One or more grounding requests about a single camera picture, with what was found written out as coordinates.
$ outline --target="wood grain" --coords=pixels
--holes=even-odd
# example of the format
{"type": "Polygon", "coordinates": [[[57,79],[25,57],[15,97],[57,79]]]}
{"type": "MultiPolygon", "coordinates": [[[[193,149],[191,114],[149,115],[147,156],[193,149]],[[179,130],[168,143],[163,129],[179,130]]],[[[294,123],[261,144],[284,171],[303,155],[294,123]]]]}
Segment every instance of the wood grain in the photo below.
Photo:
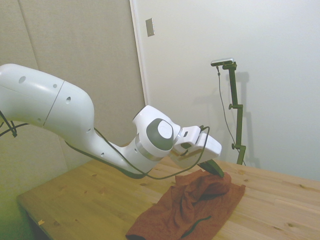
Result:
{"type": "MultiPolygon", "coordinates": [[[[320,182],[216,161],[245,195],[214,240],[320,239],[320,182]]],[[[189,174],[197,171],[194,167],[189,174]]],[[[150,174],[180,170],[164,158],[150,174]]],[[[131,179],[92,160],[18,196],[53,240],[125,240],[135,219],[158,202],[175,178],[131,179]]]]}

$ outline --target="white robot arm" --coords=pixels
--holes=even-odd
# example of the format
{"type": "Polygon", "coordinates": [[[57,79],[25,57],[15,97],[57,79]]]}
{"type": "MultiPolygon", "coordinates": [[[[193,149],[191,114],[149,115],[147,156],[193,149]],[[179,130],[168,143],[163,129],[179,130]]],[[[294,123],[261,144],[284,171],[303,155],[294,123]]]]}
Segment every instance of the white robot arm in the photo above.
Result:
{"type": "Polygon", "coordinates": [[[180,127],[150,105],[134,117],[137,134],[129,145],[109,143],[95,131],[94,105],[85,91],[16,64],[0,66],[0,112],[0,124],[19,121],[47,129],[78,152],[136,179],[145,176],[140,171],[149,172],[167,155],[187,168],[197,161],[203,148],[199,164],[216,158],[222,150],[220,143],[200,127],[180,127]]]}

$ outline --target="black cable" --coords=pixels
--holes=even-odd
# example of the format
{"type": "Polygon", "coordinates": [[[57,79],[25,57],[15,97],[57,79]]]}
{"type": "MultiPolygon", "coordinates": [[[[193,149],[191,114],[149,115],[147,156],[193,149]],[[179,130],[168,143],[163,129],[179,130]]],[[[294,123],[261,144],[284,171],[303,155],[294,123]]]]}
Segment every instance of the black cable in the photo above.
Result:
{"type": "MultiPolygon", "coordinates": [[[[25,126],[25,125],[29,125],[29,123],[22,123],[22,124],[19,124],[17,126],[14,127],[14,129],[17,129],[17,128],[20,128],[22,126],[25,126]]],[[[3,131],[2,133],[0,133],[0,137],[8,132],[11,132],[12,130],[11,129],[8,129],[8,130],[5,130],[3,131]]]]}
{"type": "Polygon", "coordinates": [[[202,148],[202,151],[201,151],[201,153],[200,153],[199,158],[197,159],[197,161],[196,161],[192,166],[190,166],[190,167],[188,167],[188,168],[186,168],[186,169],[184,169],[184,170],[182,170],[182,171],[178,171],[178,172],[176,172],[176,173],[174,173],[174,174],[168,175],[168,176],[164,176],[164,177],[154,177],[154,176],[151,176],[151,175],[147,174],[146,172],[141,171],[140,169],[138,169],[137,167],[135,167],[133,164],[131,164],[131,162],[129,162],[129,161],[126,159],[126,157],[123,156],[123,154],[122,154],[121,152],[119,152],[118,149],[116,149],[116,148],[102,135],[101,132],[99,132],[96,128],[94,128],[94,130],[103,138],[103,140],[104,140],[113,150],[115,150],[115,151],[123,158],[123,160],[125,160],[125,162],[126,162],[127,164],[129,164],[131,167],[133,167],[135,170],[137,170],[137,171],[140,172],[141,174],[145,175],[146,177],[149,177],[149,178],[155,179],[155,180],[163,180],[163,179],[171,178],[171,177],[173,177],[173,176],[175,176],[175,175],[184,173],[184,172],[192,169],[195,165],[198,164],[198,162],[200,161],[200,159],[201,159],[201,157],[202,157],[202,155],[203,155],[203,153],[204,153],[204,151],[205,151],[206,144],[207,144],[207,140],[208,140],[208,136],[209,136],[209,132],[210,132],[210,127],[209,127],[209,126],[206,126],[206,127],[202,128],[202,130],[205,130],[205,129],[208,129],[208,131],[207,131],[206,138],[205,138],[205,141],[204,141],[204,146],[203,146],[203,148],[202,148]]]}
{"type": "Polygon", "coordinates": [[[2,113],[2,111],[0,110],[0,117],[2,117],[2,119],[4,120],[4,122],[7,124],[7,126],[9,127],[9,131],[12,132],[12,135],[14,137],[17,136],[17,131],[15,130],[15,125],[13,124],[13,128],[11,127],[11,125],[9,124],[8,120],[6,119],[5,115],[2,113]]]}
{"type": "Polygon", "coordinates": [[[228,128],[229,134],[230,134],[230,136],[231,136],[231,138],[232,138],[233,144],[234,144],[234,145],[236,145],[236,142],[235,142],[234,136],[232,135],[232,133],[231,133],[231,131],[230,131],[230,128],[229,128],[229,125],[228,125],[228,122],[227,122],[225,105],[224,105],[224,101],[222,100],[222,94],[221,94],[221,80],[220,80],[220,75],[221,75],[221,74],[220,74],[220,71],[219,71],[219,67],[218,67],[218,66],[216,66],[216,69],[217,69],[217,71],[218,71],[218,78],[219,78],[219,94],[220,94],[220,99],[221,99],[221,104],[222,104],[222,109],[223,109],[224,121],[225,121],[226,127],[228,128]]]}

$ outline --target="wall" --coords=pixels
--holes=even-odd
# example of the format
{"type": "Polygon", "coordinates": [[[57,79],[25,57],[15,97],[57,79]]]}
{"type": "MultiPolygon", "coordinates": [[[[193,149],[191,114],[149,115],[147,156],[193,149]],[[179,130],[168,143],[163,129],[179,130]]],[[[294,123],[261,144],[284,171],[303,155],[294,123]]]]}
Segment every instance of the wall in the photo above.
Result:
{"type": "MultiPolygon", "coordinates": [[[[136,35],[147,102],[182,126],[209,125],[235,163],[212,60],[233,57],[244,104],[245,162],[320,180],[320,8],[303,0],[139,0],[136,35]],[[147,37],[147,19],[155,35],[147,37]]],[[[231,101],[221,70],[224,105],[231,101]]],[[[235,110],[226,110],[235,135],[235,110]]]]}
{"type": "MultiPolygon", "coordinates": [[[[92,98],[95,127],[115,144],[132,140],[144,98],[129,2],[0,0],[0,6],[0,65],[39,69],[79,86],[92,98]]],[[[32,240],[17,195],[89,160],[35,126],[0,137],[0,239],[32,240]]]]}

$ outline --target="brown towel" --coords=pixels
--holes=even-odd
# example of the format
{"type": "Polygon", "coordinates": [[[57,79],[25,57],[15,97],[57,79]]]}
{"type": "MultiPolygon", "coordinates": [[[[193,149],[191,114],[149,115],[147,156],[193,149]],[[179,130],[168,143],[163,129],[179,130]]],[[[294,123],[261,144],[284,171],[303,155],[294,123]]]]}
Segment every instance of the brown towel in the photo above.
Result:
{"type": "Polygon", "coordinates": [[[246,186],[198,170],[175,176],[176,185],[143,212],[126,234],[128,240],[211,240],[228,220],[246,186]]]}

